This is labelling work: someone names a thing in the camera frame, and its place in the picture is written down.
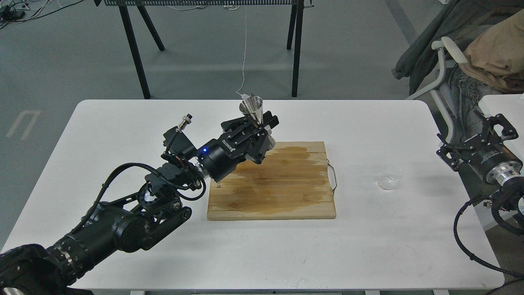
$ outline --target wire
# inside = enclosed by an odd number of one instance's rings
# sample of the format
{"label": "wire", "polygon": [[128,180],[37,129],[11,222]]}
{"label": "wire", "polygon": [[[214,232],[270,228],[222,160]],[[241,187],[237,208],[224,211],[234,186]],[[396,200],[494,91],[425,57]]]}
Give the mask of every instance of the wire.
{"label": "wire", "polygon": [[247,51],[247,5],[246,5],[246,17],[244,19],[244,26],[245,26],[245,31],[246,31],[246,40],[244,42],[244,62],[242,63],[242,85],[236,91],[236,93],[240,96],[242,96],[242,94],[240,94],[239,91],[242,89],[242,87],[244,87],[244,82],[246,81],[246,76],[244,75],[244,69],[246,66],[246,51]]}
{"label": "wire", "polygon": [[42,17],[44,17],[44,16],[48,16],[48,15],[50,15],[50,14],[53,14],[53,13],[55,13],[55,12],[57,12],[57,11],[60,11],[60,10],[62,10],[62,9],[64,9],[64,8],[67,8],[67,7],[70,7],[70,6],[76,5],[76,4],[78,4],[78,3],[80,3],[80,2],[83,2],[83,1],[84,1],[84,0],[79,0],[78,2],[75,2],[75,3],[69,4],[69,5],[66,5],[66,6],[60,7],[60,8],[58,8],[57,10],[54,10],[54,11],[51,11],[51,12],[46,13],[46,14],[44,14],[44,15],[38,16],[38,15],[40,14],[40,12],[42,12],[43,8],[44,8],[46,5],[48,5],[49,3],[52,2],[52,0],[46,0],[46,2],[42,5],[42,7],[39,8],[39,9],[38,9],[38,10],[37,10],[33,15],[31,15],[30,17],[28,17],[28,18],[26,18],[26,19],[24,19],[24,20],[20,20],[20,21],[18,21],[18,22],[8,22],[8,23],[10,23],[10,24],[21,24],[21,23],[25,23],[25,22],[27,22],[28,20],[34,20],[34,19],[37,19],[37,18],[42,18]]}
{"label": "wire", "polygon": [[80,2],[83,2],[83,1],[84,1],[84,0],[80,0],[80,1],[75,2],[75,3],[73,3],[73,4],[69,4],[69,5],[66,5],[66,6],[64,6],[64,7],[60,7],[60,8],[58,8],[58,9],[55,10],[55,11],[51,11],[51,12],[49,12],[49,13],[46,13],[46,14],[41,15],[41,16],[39,16],[39,17],[34,17],[34,18],[32,18],[32,19],[37,19],[37,18],[41,18],[41,17],[44,17],[44,16],[48,16],[48,15],[50,15],[50,14],[53,14],[53,13],[55,13],[55,12],[57,12],[57,11],[60,11],[60,10],[62,10],[62,9],[64,9],[64,8],[68,8],[68,7],[70,7],[70,6],[76,5],[76,4],[78,4],[78,3],[80,3]]}
{"label": "wire", "polygon": [[164,5],[164,7],[168,7],[174,10],[178,10],[178,11],[190,11],[190,10],[195,10],[195,9],[204,9],[205,5],[198,5],[193,8],[189,8],[189,9],[178,9],[178,8],[174,8],[173,6],[169,6],[169,5]]}
{"label": "wire", "polygon": [[227,8],[228,10],[237,10],[240,8],[240,5],[224,5],[224,8]]}
{"label": "wire", "polygon": [[128,168],[131,168],[131,167],[143,168],[143,169],[153,173],[156,177],[160,178],[161,180],[163,180],[166,184],[168,184],[171,187],[174,187],[174,188],[177,188],[177,189],[186,189],[186,187],[184,187],[184,186],[176,185],[176,184],[170,182],[165,176],[163,176],[160,172],[158,172],[158,170],[156,170],[155,168],[153,168],[153,167],[151,167],[149,165],[142,164],[142,163],[126,163],[126,164],[122,164],[122,165],[118,166],[115,170],[113,170],[111,172],[111,174],[107,177],[106,181],[102,184],[102,188],[100,189],[100,192],[99,192],[98,196],[96,197],[95,202],[93,202],[93,205],[88,209],[86,214],[80,219],[80,223],[78,223],[70,231],[71,234],[76,233],[80,228],[82,228],[82,226],[84,226],[88,222],[89,218],[91,217],[91,215],[93,215],[93,213],[96,210],[96,207],[100,203],[100,200],[102,199],[102,196],[104,195],[105,191],[109,188],[109,185],[111,184],[111,182],[113,182],[113,180],[115,180],[115,178],[120,173],[122,173],[124,170],[126,170]]}
{"label": "wire", "polygon": [[492,295],[494,292],[496,292],[496,291],[498,291],[498,290],[500,290],[500,289],[503,289],[503,288],[506,287],[506,286],[512,285],[512,284],[517,283],[517,282],[522,282],[522,281],[524,281],[524,278],[522,278],[522,279],[516,279],[516,280],[513,280],[513,281],[509,281],[509,282],[507,282],[507,283],[504,283],[504,285],[502,285],[502,286],[500,286],[500,287],[498,287],[498,288],[495,288],[495,289],[491,290],[490,292],[487,292],[487,293],[484,294],[484,295]]}
{"label": "wire", "polygon": [[191,198],[191,197],[187,197],[181,193],[178,193],[178,196],[183,198],[184,200],[186,201],[196,201],[198,200],[199,198],[201,198],[204,194],[205,194],[205,191],[206,191],[206,184],[205,184],[205,180],[203,177],[199,176],[198,177],[200,183],[202,183],[202,191],[200,192],[200,194],[194,198]]}
{"label": "wire", "polygon": [[474,202],[476,201],[482,201],[482,200],[486,200],[486,199],[490,199],[489,197],[485,196],[485,195],[480,195],[478,197],[475,197],[473,199],[471,199],[470,201],[467,201],[463,206],[462,208],[460,208],[460,210],[458,211],[457,215],[455,216],[455,221],[453,223],[453,235],[455,236],[455,241],[457,242],[458,246],[460,247],[460,249],[466,253],[466,255],[470,258],[470,260],[473,260],[475,261],[476,263],[480,264],[480,265],[483,265],[487,268],[490,268],[492,270],[496,270],[496,271],[500,271],[502,273],[505,273],[507,275],[510,275],[510,276],[514,276],[516,278],[522,278],[524,279],[524,273],[519,273],[519,272],[516,272],[516,271],[511,271],[511,270],[506,270],[506,269],[503,269],[503,268],[500,268],[500,267],[496,267],[480,258],[478,258],[477,256],[475,256],[475,254],[473,254],[472,252],[470,252],[466,246],[464,246],[464,244],[460,241],[460,238],[459,238],[459,233],[457,231],[457,225],[459,224],[459,218],[460,216],[464,213],[464,211],[466,211],[466,209],[472,205]]}

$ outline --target black table leg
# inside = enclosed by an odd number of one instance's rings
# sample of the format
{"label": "black table leg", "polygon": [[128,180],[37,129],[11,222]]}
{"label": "black table leg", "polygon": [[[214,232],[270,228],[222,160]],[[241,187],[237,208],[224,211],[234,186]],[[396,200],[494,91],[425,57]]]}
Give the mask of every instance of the black table leg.
{"label": "black table leg", "polygon": [[164,51],[165,47],[162,44],[162,40],[160,40],[160,37],[158,36],[157,30],[155,29],[155,26],[153,25],[153,22],[151,21],[149,14],[147,14],[145,6],[137,7],[138,11],[140,11],[140,14],[142,15],[142,18],[144,19],[144,22],[146,23],[147,28],[149,29],[149,32],[153,36],[153,39],[155,40],[155,43],[158,46],[158,50]]}
{"label": "black table leg", "polygon": [[127,41],[129,42],[129,48],[133,55],[133,61],[135,62],[136,73],[138,74],[138,80],[142,87],[144,99],[150,99],[151,94],[149,93],[149,87],[147,86],[146,74],[144,73],[144,67],[142,66],[142,60],[140,59],[140,53],[138,52],[138,47],[136,45],[135,34],[133,33],[133,27],[131,26],[131,19],[129,18],[127,6],[119,6],[118,9],[120,9],[120,15],[122,16]]}
{"label": "black table leg", "polygon": [[299,0],[297,4],[297,26],[295,32],[295,52],[293,59],[293,84],[291,86],[291,96],[297,97],[298,92],[298,69],[300,65],[300,45],[302,42],[302,20],[304,18],[304,0]]}
{"label": "black table leg", "polygon": [[294,24],[295,20],[297,19],[297,6],[292,5],[291,6],[291,18],[289,19],[289,32],[288,32],[288,47],[287,49],[291,49],[291,44],[293,43],[293,31],[294,31]]}

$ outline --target table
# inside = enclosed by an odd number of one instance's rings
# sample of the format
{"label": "table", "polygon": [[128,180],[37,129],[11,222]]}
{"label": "table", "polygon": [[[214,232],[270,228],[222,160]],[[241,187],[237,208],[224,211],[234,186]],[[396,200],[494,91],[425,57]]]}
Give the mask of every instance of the table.
{"label": "table", "polygon": [[[163,163],[162,134],[190,113],[195,146],[239,117],[239,100],[87,100],[74,111],[3,251],[45,247],[67,233],[118,165]],[[453,219],[468,200],[460,177],[435,151],[438,132],[421,101],[266,100],[277,141],[324,141],[336,169],[336,219],[211,222],[207,196],[193,216],[150,251],[117,252],[73,285],[135,290],[486,289],[502,274],[470,261]],[[384,164],[404,176],[376,184]],[[136,191],[147,172],[124,172],[111,200]],[[473,210],[459,224],[464,244],[498,265]]]}
{"label": "table", "polygon": [[[95,5],[99,6],[102,0],[94,0]],[[150,99],[151,94],[149,92],[149,86],[147,85],[146,74],[144,73],[144,66],[142,65],[142,60],[140,58],[140,53],[138,52],[138,46],[136,44],[135,33],[133,32],[133,26],[131,25],[131,19],[129,17],[129,12],[127,6],[136,6],[142,19],[146,23],[146,26],[155,41],[158,50],[164,51],[165,47],[158,36],[157,30],[149,17],[149,14],[146,11],[147,6],[162,6],[162,5],[291,5],[291,17],[289,19],[289,30],[288,30],[288,41],[287,41],[287,50],[291,50],[291,45],[293,42],[293,33],[295,34],[295,48],[293,56],[293,80],[291,83],[291,96],[297,97],[298,95],[298,73],[300,66],[300,47],[302,43],[302,20],[304,17],[304,9],[308,7],[313,7],[313,5],[305,6],[304,0],[104,0],[105,5],[107,6],[118,6],[120,10],[120,16],[122,17],[122,22],[124,24],[124,29],[126,31],[127,41],[129,43],[129,48],[131,50],[131,55],[133,56],[133,62],[135,64],[136,72],[138,75],[138,81],[140,82],[140,87],[142,88],[142,94],[144,99]]]}

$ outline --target bamboo cutting board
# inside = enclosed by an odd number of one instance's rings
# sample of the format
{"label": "bamboo cutting board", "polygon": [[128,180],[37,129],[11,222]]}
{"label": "bamboo cutting board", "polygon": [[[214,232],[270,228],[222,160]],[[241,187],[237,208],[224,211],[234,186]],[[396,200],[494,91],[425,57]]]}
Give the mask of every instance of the bamboo cutting board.
{"label": "bamboo cutting board", "polygon": [[324,142],[277,142],[261,165],[246,161],[212,182],[208,220],[333,219]]}

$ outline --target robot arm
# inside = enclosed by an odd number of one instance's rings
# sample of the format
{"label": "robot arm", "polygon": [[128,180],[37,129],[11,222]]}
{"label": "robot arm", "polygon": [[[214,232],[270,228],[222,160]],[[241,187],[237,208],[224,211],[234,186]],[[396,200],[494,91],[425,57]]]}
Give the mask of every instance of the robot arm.
{"label": "robot arm", "polygon": [[[140,163],[127,163],[115,169],[81,222],[53,246],[24,245],[0,256],[0,290],[11,294],[92,294],[67,286],[117,250],[149,250],[191,217],[191,208],[182,200],[199,199],[205,192],[205,178],[216,182],[234,171],[237,164],[252,160],[260,164],[274,146],[271,129],[278,118],[262,114],[260,97],[245,99],[240,110],[244,117],[222,123],[223,134],[199,149],[183,133],[191,115],[165,134],[167,161],[154,169]],[[112,202],[100,202],[111,181],[122,171],[138,166],[147,169],[145,184],[134,194]],[[197,197],[181,191],[201,190]],[[136,202],[131,210],[124,205]]]}
{"label": "robot arm", "polygon": [[[502,126],[501,136],[494,127]],[[504,229],[524,235],[524,230],[514,227],[504,221],[500,210],[516,210],[515,221],[524,227],[524,215],[519,208],[524,196],[524,177],[520,174],[522,161],[518,159],[505,145],[505,140],[518,138],[515,128],[502,115],[483,119],[480,134],[466,140],[462,145],[447,143],[442,140],[437,155],[454,171],[458,171],[462,163],[467,163],[478,177],[487,184],[498,185],[499,190],[491,195],[493,202],[492,215],[495,221]]]}

